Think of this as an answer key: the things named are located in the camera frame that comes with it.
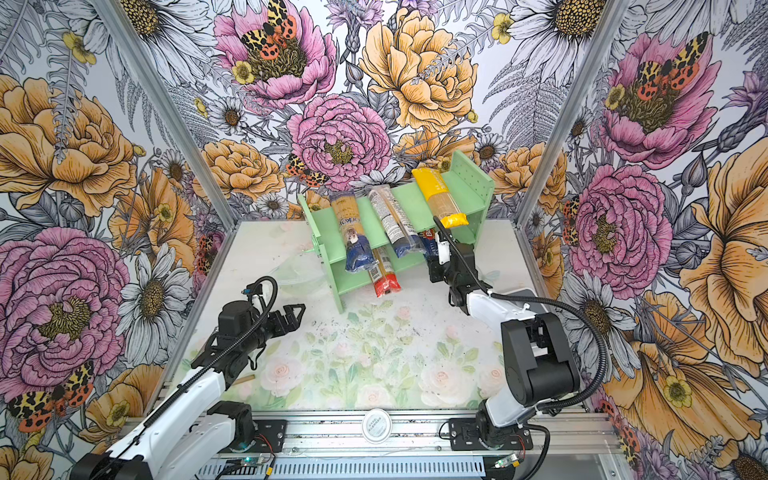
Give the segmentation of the blue Barilla spaghetti box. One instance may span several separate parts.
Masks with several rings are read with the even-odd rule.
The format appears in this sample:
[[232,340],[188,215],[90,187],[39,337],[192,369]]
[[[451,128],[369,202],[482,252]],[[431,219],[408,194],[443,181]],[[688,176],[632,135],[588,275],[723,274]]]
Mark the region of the blue Barilla spaghetti box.
[[424,248],[424,257],[427,262],[439,259],[439,247],[436,232],[434,229],[428,229],[418,233],[419,239]]

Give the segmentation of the clear white-label spaghetti bag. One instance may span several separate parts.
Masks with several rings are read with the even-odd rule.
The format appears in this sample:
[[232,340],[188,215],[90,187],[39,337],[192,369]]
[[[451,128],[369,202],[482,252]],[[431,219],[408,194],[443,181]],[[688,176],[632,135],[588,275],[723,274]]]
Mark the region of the clear white-label spaghetti bag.
[[389,186],[373,187],[368,193],[368,199],[398,258],[424,252],[417,231]]

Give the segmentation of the red spaghetti bag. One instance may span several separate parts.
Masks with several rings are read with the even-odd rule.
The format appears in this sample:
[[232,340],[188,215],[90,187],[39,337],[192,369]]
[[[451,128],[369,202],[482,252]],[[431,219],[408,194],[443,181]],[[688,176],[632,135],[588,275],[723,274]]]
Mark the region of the red spaghetti bag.
[[384,247],[373,250],[376,260],[375,267],[369,271],[369,276],[378,298],[401,291],[401,286],[395,274],[394,267]]

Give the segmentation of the yellow spaghetti bag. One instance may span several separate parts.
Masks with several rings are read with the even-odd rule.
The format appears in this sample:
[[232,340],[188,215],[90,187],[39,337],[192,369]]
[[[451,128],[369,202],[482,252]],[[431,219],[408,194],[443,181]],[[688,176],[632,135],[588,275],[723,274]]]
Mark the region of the yellow spaghetti bag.
[[442,174],[435,169],[416,168],[411,172],[432,214],[446,229],[469,224],[452,196]]

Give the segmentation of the blue-bottom Arko spaghetti bag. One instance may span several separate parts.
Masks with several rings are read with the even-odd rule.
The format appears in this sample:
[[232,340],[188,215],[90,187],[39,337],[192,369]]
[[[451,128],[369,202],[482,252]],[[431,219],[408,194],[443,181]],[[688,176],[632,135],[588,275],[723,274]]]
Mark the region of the blue-bottom Arko spaghetti bag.
[[361,222],[355,195],[352,192],[336,192],[330,197],[330,202],[345,247],[345,270],[357,273],[373,269],[376,260]]

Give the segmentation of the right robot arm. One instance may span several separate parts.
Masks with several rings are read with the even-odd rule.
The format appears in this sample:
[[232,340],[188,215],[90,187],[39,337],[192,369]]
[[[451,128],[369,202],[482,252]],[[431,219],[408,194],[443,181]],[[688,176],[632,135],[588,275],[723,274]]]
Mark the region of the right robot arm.
[[548,401],[577,393],[580,377],[559,318],[546,311],[550,300],[527,290],[502,294],[479,278],[473,246],[434,234],[427,263],[430,280],[448,286],[448,302],[500,334],[503,384],[482,401],[472,427],[456,434],[460,449],[509,444],[529,448],[527,422]]

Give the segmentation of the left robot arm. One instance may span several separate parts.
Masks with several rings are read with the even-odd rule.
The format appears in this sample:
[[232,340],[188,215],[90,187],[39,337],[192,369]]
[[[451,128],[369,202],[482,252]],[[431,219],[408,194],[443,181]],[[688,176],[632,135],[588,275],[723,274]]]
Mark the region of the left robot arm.
[[255,365],[252,352],[296,331],[305,311],[303,304],[278,310],[258,310],[247,300],[225,304],[176,389],[107,451],[79,460],[70,478],[191,479],[219,452],[249,449],[257,439],[252,409],[223,395]]

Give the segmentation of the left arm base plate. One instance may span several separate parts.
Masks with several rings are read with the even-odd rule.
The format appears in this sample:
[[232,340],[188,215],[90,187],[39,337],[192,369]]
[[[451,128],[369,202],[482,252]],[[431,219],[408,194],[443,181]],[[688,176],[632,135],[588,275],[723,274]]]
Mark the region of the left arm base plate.
[[285,420],[256,419],[245,429],[245,439],[237,450],[248,454],[282,453],[287,437]]

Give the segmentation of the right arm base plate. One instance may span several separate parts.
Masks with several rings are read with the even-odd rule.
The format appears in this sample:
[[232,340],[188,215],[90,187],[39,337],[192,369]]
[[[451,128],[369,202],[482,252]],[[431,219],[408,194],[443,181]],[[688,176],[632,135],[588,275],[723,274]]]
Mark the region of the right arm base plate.
[[453,451],[531,450],[530,431],[518,425],[496,427],[489,420],[477,418],[450,418],[448,441]]

